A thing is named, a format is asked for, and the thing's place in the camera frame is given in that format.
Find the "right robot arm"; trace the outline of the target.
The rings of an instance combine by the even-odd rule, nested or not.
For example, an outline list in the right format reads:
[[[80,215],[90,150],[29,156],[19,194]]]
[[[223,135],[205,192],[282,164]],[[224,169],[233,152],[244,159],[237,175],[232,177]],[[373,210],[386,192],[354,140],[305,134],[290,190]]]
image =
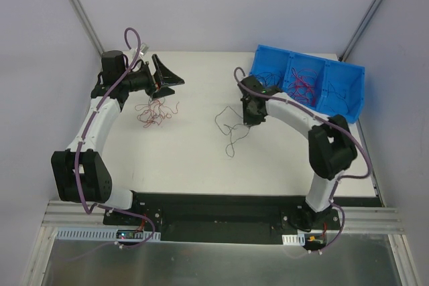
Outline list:
[[[277,119],[303,135],[308,142],[308,160],[313,171],[309,192],[301,208],[289,219],[302,230],[318,228],[332,209],[332,199],[344,172],[357,158],[357,140],[341,115],[324,119],[296,102],[279,88],[269,88],[254,76],[238,81],[242,92],[243,120],[256,126],[266,117]]]

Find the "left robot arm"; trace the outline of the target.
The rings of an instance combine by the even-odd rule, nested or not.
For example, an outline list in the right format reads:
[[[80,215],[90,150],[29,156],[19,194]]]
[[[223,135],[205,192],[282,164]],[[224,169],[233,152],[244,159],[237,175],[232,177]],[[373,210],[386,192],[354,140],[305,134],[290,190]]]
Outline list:
[[[113,183],[102,154],[113,123],[131,92],[144,91],[150,98],[173,95],[173,86],[185,81],[152,55],[149,62],[129,62],[124,52],[111,50],[101,56],[101,72],[90,97],[87,116],[77,136],[63,151],[55,151],[51,165],[59,198],[65,202],[119,209],[128,225],[141,219],[141,208],[133,203],[133,192]]]

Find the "blue plastic three-compartment bin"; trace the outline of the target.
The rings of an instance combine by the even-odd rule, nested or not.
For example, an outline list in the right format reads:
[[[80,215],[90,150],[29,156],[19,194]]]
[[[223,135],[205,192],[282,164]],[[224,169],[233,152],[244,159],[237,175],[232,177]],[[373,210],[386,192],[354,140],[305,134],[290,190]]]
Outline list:
[[[300,104],[356,123],[365,100],[365,68],[326,58],[259,45],[250,75],[275,86]]]

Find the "left aluminium frame post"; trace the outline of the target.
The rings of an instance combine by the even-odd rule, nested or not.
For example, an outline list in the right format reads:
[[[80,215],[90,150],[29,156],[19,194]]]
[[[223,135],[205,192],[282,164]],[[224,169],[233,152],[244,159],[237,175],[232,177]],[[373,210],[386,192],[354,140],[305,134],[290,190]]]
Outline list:
[[[90,21],[89,16],[86,13],[86,10],[81,2],[81,0],[68,0],[73,11],[75,12],[85,34],[88,36],[90,43],[93,45],[93,48],[96,50],[99,56],[102,56],[105,51],[102,42],[97,35],[97,32]]]

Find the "aluminium frame post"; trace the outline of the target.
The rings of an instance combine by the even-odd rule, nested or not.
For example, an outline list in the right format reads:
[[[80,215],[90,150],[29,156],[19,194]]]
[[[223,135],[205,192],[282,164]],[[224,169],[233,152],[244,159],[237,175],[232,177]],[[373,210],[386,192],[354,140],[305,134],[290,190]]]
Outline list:
[[[97,32],[90,21],[89,16],[86,13],[86,10],[81,2],[81,0],[68,0],[73,11],[75,12],[85,34],[88,36],[90,43],[93,45],[93,48],[96,50],[99,56],[102,56],[105,51],[102,42],[97,35]]]
[[[349,58],[349,56],[353,53],[353,50],[356,48],[359,40],[363,37],[363,35],[367,31],[367,28],[373,21],[374,17],[376,16],[377,12],[379,11],[379,8],[381,7],[384,1],[385,0],[372,0],[370,2],[356,30],[353,32],[350,40],[348,41],[344,50],[341,52],[339,56],[340,62],[345,62]]]

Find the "aluminium front rail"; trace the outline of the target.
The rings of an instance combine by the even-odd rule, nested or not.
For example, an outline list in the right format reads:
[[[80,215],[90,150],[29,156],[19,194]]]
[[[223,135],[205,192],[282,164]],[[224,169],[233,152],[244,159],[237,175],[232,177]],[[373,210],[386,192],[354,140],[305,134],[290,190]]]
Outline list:
[[[404,234],[402,219],[395,208],[344,207],[344,232],[349,234]],[[46,208],[42,226],[100,228],[104,211],[86,214],[79,204],[51,201]]]

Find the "right aluminium frame post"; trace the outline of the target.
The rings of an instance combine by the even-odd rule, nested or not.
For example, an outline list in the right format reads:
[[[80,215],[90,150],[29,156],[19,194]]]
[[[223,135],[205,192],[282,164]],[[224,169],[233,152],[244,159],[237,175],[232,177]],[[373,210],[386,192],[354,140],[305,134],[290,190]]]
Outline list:
[[[372,0],[370,2],[356,30],[353,32],[350,40],[348,41],[344,50],[341,52],[339,56],[340,62],[345,62],[349,58],[349,56],[353,53],[353,50],[356,48],[359,40],[363,37],[363,35],[367,31],[367,28],[373,21],[374,17],[376,16],[377,12],[379,11],[379,8],[381,7],[384,1],[385,0]]]

